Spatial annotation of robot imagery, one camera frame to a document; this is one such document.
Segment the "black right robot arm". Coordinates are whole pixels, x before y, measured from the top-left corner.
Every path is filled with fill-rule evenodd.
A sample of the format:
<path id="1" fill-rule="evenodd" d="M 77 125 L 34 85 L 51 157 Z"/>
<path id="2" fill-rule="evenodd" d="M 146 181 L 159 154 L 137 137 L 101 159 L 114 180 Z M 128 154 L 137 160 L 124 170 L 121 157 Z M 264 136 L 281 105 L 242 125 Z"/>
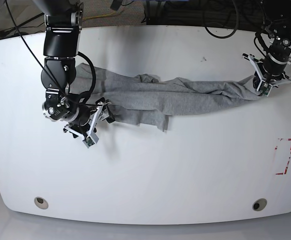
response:
<path id="1" fill-rule="evenodd" d="M 97 122 L 112 123 L 115 119 L 108 100 L 101 98 L 87 104 L 97 76 L 91 60 L 78 51 L 84 4 L 79 0 L 36 0 L 34 3 L 43 12 L 46 26 L 41 72 L 41 83 L 46 89 L 43 114 L 53 122 L 66 121 L 63 131 L 74 138 L 80 137 L 90 147 L 99 140 Z M 92 74 L 90 88 L 79 94 L 70 92 L 77 74 L 76 56 L 87 61 Z"/>

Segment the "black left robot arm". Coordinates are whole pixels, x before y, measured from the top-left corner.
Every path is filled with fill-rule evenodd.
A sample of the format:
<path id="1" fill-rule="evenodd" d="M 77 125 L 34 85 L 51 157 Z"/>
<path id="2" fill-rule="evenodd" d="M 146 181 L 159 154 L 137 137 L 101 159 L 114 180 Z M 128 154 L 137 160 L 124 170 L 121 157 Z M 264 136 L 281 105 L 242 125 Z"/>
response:
<path id="1" fill-rule="evenodd" d="M 269 96 L 272 88 L 291 84 L 285 68 L 291 64 L 291 3 L 287 0 L 258 0 L 262 12 L 261 29 L 255 33 L 253 43 L 263 55 L 257 59 L 244 53 L 255 72 L 252 86 L 261 96 Z"/>

